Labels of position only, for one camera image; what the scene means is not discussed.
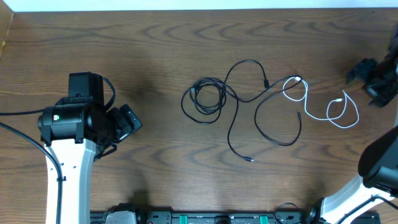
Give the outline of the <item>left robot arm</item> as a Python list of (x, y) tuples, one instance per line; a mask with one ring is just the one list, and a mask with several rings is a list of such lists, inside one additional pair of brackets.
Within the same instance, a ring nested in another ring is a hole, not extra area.
[(65, 97), (38, 120), (47, 161), (46, 223), (89, 223), (94, 162), (142, 127), (128, 105), (112, 108), (90, 96)]

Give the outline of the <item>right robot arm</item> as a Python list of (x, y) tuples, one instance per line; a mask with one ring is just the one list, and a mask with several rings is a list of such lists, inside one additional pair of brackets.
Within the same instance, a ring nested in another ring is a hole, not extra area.
[[(391, 35), (387, 55), (378, 62), (360, 61), (348, 74), (359, 78), (371, 105), (382, 108), (397, 98), (397, 32)], [(397, 198), (397, 128), (372, 142), (362, 153), (358, 174), (337, 193), (320, 199), (308, 214), (307, 223), (351, 223), (384, 202), (392, 208)]]

